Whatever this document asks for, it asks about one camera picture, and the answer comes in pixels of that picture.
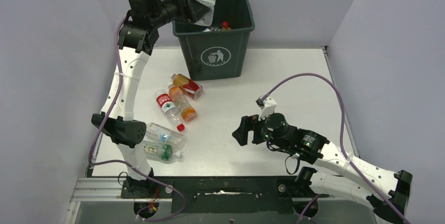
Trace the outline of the aluminium front rail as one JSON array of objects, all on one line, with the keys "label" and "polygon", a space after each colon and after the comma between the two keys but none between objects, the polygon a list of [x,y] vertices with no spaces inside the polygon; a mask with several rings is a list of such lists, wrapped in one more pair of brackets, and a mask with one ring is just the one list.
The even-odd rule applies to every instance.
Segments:
[{"label": "aluminium front rail", "polygon": [[[128,189],[118,183],[114,178],[79,178],[76,182],[71,201],[85,201],[85,202],[171,202],[173,198],[173,192],[171,189],[165,191],[164,186],[161,187],[161,193],[158,196],[138,196],[137,194],[130,193]],[[365,190],[363,187],[359,188],[358,184],[351,187],[352,189],[346,189],[346,187],[337,187],[338,192],[332,194],[332,197],[338,197],[340,199],[347,199],[354,202],[366,201],[365,197],[370,196],[372,193]],[[340,196],[340,189],[345,189],[345,193]],[[224,191],[222,189],[211,190],[209,193],[197,193],[198,196],[251,196],[260,197],[262,193],[249,193],[249,192],[235,192]]]}]

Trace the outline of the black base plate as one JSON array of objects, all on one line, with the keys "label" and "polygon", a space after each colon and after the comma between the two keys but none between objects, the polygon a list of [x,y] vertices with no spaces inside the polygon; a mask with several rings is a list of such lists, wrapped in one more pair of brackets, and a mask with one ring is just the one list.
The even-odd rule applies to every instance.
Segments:
[{"label": "black base plate", "polygon": [[186,214],[301,213],[315,196],[296,176],[157,177],[119,181],[122,199],[134,199],[140,219],[167,220]]}]

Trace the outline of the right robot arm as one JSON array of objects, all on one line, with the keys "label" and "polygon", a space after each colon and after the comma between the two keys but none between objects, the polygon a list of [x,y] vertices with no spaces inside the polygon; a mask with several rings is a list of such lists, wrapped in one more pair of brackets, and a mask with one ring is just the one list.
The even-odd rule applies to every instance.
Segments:
[{"label": "right robot arm", "polygon": [[311,164],[302,167],[295,181],[298,194],[330,195],[359,203],[390,223],[406,223],[412,174],[386,170],[354,154],[343,155],[340,147],[316,132],[289,125],[281,113],[266,119],[243,116],[232,136],[240,146],[266,143],[271,151],[297,155]]}]

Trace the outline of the red white label bottle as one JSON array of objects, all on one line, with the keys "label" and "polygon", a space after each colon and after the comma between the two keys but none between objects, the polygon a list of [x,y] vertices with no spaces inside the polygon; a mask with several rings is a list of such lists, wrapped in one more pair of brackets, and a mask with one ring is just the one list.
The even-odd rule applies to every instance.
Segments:
[{"label": "red white label bottle", "polygon": [[210,26],[203,30],[203,32],[221,31],[221,30],[231,30],[229,23],[227,21],[222,22],[217,26]]}]

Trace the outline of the red label bottle left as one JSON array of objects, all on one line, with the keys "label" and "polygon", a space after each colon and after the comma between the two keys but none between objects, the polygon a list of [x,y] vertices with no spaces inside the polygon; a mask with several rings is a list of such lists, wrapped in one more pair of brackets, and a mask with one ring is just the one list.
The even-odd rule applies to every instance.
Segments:
[{"label": "red label bottle left", "polygon": [[185,125],[181,113],[172,101],[169,94],[165,90],[157,90],[154,93],[154,98],[170,124],[173,125],[178,131],[184,131]]}]

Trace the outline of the light blue label bottle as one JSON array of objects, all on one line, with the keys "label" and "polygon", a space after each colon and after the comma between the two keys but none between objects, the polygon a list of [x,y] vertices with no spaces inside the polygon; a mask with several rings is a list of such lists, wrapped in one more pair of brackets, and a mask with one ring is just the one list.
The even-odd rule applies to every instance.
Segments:
[{"label": "light blue label bottle", "polygon": [[145,135],[150,140],[169,145],[176,145],[180,148],[187,142],[187,138],[184,135],[155,123],[148,123],[146,125]]}]

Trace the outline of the orange drink bottle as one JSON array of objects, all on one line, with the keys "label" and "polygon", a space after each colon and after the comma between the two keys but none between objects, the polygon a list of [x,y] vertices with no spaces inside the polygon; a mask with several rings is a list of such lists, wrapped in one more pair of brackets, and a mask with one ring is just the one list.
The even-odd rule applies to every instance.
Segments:
[{"label": "orange drink bottle", "polygon": [[168,94],[173,103],[179,109],[181,117],[185,122],[191,122],[197,118],[196,110],[190,105],[181,88],[170,82],[168,84]]}]

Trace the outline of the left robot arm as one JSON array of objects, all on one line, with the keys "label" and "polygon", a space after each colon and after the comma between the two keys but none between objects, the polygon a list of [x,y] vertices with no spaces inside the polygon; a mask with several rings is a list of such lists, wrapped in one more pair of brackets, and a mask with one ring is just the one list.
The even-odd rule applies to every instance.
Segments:
[{"label": "left robot arm", "polygon": [[152,167],[143,150],[146,124],[134,119],[134,101],[140,78],[156,41],[158,29],[171,22],[193,24],[210,8],[197,0],[128,0],[130,9],[114,35],[116,67],[108,97],[91,123],[97,128],[93,139],[104,134],[123,156],[131,180],[153,180]]}]

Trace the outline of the red orange tea bottle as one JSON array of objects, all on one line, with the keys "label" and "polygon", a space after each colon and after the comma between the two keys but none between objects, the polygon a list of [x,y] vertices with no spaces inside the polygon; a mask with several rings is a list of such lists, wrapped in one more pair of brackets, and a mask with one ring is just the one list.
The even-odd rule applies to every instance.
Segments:
[{"label": "red orange tea bottle", "polygon": [[187,96],[192,98],[193,100],[198,100],[202,94],[203,94],[203,87],[190,79],[189,77],[186,77],[183,74],[171,74],[170,76],[173,84],[177,87],[179,87]]}]

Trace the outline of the green tea bottle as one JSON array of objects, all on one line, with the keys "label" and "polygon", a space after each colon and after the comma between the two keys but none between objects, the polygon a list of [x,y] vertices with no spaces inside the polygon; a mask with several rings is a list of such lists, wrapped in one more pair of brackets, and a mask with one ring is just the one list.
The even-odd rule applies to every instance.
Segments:
[{"label": "green tea bottle", "polygon": [[183,152],[175,145],[143,141],[143,151],[147,159],[170,162],[183,158]]}]

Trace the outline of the dark green trash bin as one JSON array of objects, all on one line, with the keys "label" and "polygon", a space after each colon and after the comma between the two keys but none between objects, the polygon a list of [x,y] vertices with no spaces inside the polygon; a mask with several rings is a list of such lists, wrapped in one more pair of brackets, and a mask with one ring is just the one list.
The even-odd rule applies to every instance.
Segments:
[{"label": "dark green trash bin", "polygon": [[227,30],[205,31],[194,24],[173,22],[189,76],[194,81],[235,78],[241,75],[255,22],[249,0],[216,0],[212,26]]}]

